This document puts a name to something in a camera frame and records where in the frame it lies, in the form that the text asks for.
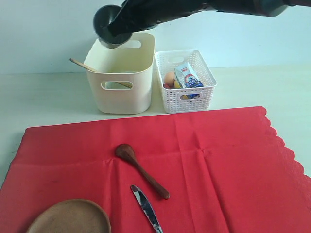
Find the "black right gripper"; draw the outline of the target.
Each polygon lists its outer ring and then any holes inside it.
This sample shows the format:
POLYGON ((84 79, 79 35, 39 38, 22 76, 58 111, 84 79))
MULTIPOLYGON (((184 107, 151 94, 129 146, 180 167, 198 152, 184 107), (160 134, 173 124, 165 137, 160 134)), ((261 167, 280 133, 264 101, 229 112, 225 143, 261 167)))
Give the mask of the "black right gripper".
POLYGON ((117 15, 119 33, 148 30, 172 20, 173 0, 125 0, 117 15))

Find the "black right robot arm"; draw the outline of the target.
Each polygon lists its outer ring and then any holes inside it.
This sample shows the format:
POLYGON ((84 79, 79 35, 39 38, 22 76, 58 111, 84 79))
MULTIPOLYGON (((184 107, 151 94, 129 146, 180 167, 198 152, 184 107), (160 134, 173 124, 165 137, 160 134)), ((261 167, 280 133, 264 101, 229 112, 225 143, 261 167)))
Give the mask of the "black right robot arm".
POLYGON ((126 0, 108 29, 116 36, 202 11, 276 17, 287 7, 310 7, 310 0, 126 0))

